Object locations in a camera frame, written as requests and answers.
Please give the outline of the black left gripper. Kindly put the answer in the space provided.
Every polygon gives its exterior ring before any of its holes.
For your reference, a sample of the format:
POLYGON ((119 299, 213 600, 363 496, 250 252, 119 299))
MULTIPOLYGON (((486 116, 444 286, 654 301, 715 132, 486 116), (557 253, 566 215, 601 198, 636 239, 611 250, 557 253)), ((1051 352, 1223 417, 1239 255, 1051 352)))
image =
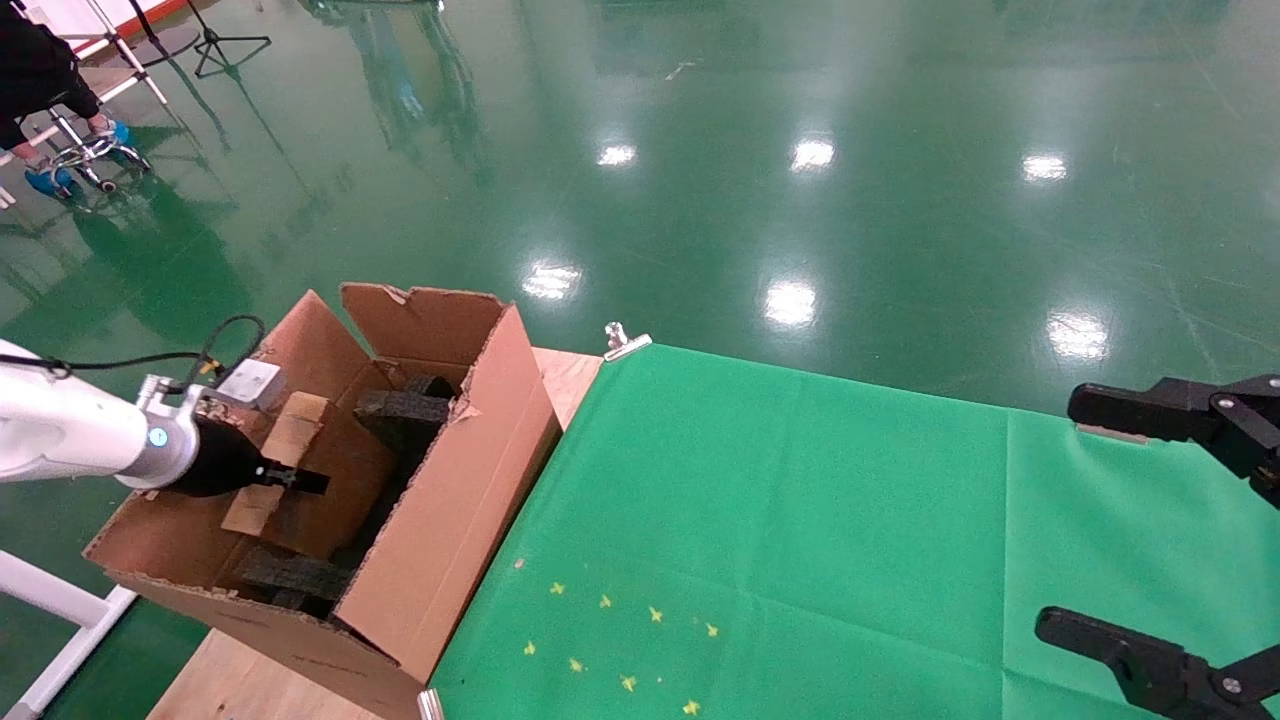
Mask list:
POLYGON ((325 495, 330 477, 283 462, 268 462, 259 447, 238 428, 205 416, 195 418, 195 459, 165 487, 178 495, 207 498, 237 492, 262 479, 266 487, 307 495, 325 495))

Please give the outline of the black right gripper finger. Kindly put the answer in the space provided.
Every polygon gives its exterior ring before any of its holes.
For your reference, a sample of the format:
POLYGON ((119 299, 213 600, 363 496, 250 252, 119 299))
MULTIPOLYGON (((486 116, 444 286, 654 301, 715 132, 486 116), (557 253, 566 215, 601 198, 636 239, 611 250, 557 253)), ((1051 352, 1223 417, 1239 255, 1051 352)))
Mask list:
POLYGON ((1193 442, 1231 474, 1279 505, 1279 378, 1257 375, 1228 386, 1165 377, 1151 388, 1084 383, 1068 416, 1087 427, 1166 442, 1193 442))
POLYGON ((1166 719, 1275 719, 1279 647, 1222 667, 1183 646, 1062 607, 1044 607, 1036 637, 1103 664, 1125 701, 1166 719))

